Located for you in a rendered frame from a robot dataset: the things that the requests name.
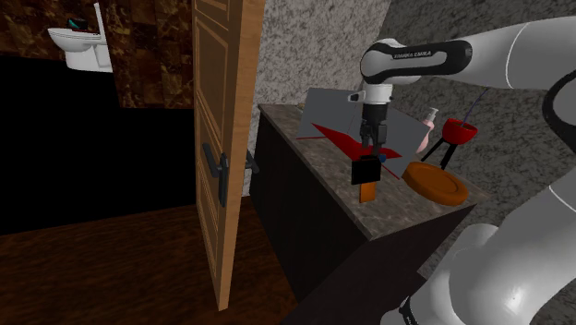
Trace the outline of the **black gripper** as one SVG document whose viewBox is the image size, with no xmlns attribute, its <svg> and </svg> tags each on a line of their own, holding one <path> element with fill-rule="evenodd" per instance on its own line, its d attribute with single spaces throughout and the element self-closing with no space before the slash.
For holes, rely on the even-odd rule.
<svg viewBox="0 0 576 325">
<path fill-rule="evenodd" d="M 387 139 L 387 111 L 387 104 L 363 104 L 360 131 L 361 157 L 371 155 L 371 136 L 373 142 L 372 154 L 374 156 L 380 155 L 380 150 Z"/>
</svg>

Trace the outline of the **black and orange box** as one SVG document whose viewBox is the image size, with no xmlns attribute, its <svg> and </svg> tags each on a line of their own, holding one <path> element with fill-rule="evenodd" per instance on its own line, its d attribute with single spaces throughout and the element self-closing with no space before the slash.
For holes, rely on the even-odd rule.
<svg viewBox="0 0 576 325">
<path fill-rule="evenodd" d="M 381 162 L 376 156 L 362 156 L 352 161 L 351 184 L 359 187 L 360 203 L 376 198 L 377 182 L 380 180 Z"/>
</svg>

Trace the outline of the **grey and red flat board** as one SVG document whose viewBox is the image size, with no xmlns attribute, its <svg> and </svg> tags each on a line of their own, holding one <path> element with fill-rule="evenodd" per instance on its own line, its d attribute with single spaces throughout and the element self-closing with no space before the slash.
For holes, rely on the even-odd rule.
<svg viewBox="0 0 576 325">
<path fill-rule="evenodd" d="M 362 105 L 349 102 L 351 94 L 350 90 L 309 89 L 296 137 L 328 138 L 353 161 L 368 155 L 370 149 L 361 146 Z M 400 178 L 430 127 L 392 106 L 385 124 L 387 139 L 380 153 L 386 160 L 382 166 Z"/>
</svg>

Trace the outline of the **pink pump bottle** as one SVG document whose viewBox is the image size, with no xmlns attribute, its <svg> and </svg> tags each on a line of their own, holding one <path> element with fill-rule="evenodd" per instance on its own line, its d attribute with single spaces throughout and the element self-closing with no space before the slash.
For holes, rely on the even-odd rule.
<svg viewBox="0 0 576 325">
<path fill-rule="evenodd" d="M 419 147 L 417 148 L 416 153 L 419 153 L 426 148 L 426 146 L 429 142 L 429 134 L 435 128 L 434 120 L 435 120 L 437 112 L 438 112 L 438 109 L 436 109 L 434 107 L 430 107 L 430 112 L 428 113 L 426 118 L 422 121 L 422 123 L 424 125 L 428 126 L 428 130 L 426 132 L 425 137 L 421 141 Z"/>
</svg>

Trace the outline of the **orange round plate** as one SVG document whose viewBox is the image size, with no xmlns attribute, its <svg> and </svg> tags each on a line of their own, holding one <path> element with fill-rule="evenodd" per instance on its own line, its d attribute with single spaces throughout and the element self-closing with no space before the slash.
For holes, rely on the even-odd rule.
<svg viewBox="0 0 576 325">
<path fill-rule="evenodd" d="M 469 195 L 461 180 L 425 162 L 410 162 L 402 179 L 417 194 L 445 206 L 461 205 Z"/>
</svg>

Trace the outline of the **red bowl on black legs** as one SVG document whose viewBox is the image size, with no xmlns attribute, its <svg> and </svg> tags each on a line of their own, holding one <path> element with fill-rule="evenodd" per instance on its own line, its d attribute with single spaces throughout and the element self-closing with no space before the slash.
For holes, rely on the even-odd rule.
<svg viewBox="0 0 576 325">
<path fill-rule="evenodd" d="M 470 109 L 468 110 L 466 116 L 463 120 L 458 120 L 454 118 L 449 118 L 446 123 L 442 127 L 441 138 L 435 143 L 435 145 L 426 153 L 426 155 L 421 159 L 424 162 L 434 151 L 436 151 L 442 144 L 447 143 L 449 148 L 445 152 L 442 160 L 440 161 L 439 165 L 442 170 L 444 170 L 453 153 L 456 151 L 456 148 L 459 145 L 463 145 L 469 140 L 471 140 L 478 132 L 478 129 L 475 126 L 472 126 L 467 123 L 467 118 L 469 117 L 470 113 L 480 101 L 482 96 L 488 91 L 488 88 L 485 88 L 484 91 L 478 96 L 478 98 L 474 101 Z"/>
</svg>

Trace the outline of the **dark cabinet with stone top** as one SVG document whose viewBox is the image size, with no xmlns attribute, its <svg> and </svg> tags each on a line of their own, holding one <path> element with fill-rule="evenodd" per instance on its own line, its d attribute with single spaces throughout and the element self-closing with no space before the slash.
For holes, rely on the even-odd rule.
<svg viewBox="0 0 576 325">
<path fill-rule="evenodd" d="M 262 104 L 259 112 L 250 197 L 297 300 L 281 325 L 379 325 L 488 198 L 469 185 L 462 205 L 442 206 L 383 172 L 375 199 L 362 203 L 350 159 L 325 138 L 297 138 L 299 109 Z"/>
</svg>

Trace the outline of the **white toilet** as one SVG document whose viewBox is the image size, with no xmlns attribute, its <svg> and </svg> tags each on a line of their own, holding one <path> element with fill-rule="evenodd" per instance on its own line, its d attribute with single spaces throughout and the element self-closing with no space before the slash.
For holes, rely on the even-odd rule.
<svg viewBox="0 0 576 325">
<path fill-rule="evenodd" d="M 98 21 L 97 31 L 75 28 L 49 28 L 54 43 L 65 52 L 66 65 L 75 70 L 113 73 L 101 7 L 93 4 Z"/>
</svg>

